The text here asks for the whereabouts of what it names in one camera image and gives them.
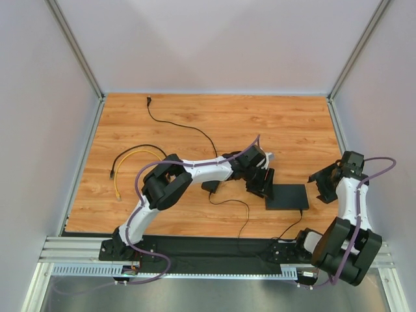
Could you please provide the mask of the black network switch box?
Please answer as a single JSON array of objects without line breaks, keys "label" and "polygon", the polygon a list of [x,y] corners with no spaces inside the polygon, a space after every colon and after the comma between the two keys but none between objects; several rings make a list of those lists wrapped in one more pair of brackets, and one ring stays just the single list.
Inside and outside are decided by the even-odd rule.
[{"label": "black network switch box", "polygon": [[273,184],[272,197],[265,200],[268,211],[308,210],[306,186],[304,184]]}]

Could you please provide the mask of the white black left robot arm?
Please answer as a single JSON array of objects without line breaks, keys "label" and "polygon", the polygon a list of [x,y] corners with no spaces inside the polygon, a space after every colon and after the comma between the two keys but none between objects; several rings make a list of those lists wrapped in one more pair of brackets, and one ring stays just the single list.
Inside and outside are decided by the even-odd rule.
[{"label": "white black left robot arm", "polygon": [[214,159],[190,161],[171,154],[147,165],[152,170],[143,178],[142,190],[137,191],[138,203],[113,233],[114,254],[122,259],[132,257],[131,246],[141,241],[153,219],[159,212],[173,207],[191,185],[242,179],[248,192],[260,198],[271,198],[274,169],[270,161],[273,158],[272,152],[252,144],[243,151]]}]

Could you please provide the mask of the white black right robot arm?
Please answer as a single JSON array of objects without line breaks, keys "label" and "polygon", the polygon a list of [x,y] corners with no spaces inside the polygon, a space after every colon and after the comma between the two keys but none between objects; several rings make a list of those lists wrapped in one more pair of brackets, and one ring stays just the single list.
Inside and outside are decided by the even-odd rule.
[{"label": "white black right robot arm", "polygon": [[337,201],[338,216],[325,233],[306,228],[296,237],[295,250],[316,268],[353,286],[361,283],[382,246],[367,217],[368,176],[364,156],[346,151],[341,159],[311,174],[317,197],[324,203]]}]

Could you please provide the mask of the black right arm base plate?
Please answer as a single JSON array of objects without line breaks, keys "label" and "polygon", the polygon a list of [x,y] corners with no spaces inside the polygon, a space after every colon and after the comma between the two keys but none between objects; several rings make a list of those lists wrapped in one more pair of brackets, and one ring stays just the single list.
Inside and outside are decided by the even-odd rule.
[{"label": "black right arm base plate", "polygon": [[297,243],[291,242],[274,242],[271,247],[272,260],[279,264],[304,264],[309,263],[311,260],[311,254],[301,247],[298,247]]}]

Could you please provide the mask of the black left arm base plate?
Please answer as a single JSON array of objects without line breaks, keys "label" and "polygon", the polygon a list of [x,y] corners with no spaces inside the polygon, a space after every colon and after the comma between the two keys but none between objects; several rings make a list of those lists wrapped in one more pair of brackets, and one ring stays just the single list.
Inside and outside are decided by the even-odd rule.
[{"label": "black left arm base plate", "polygon": [[98,259],[100,261],[157,261],[155,256],[138,253],[136,250],[124,245],[123,243],[121,243],[121,248],[119,248],[112,239],[104,240],[101,243]]}]

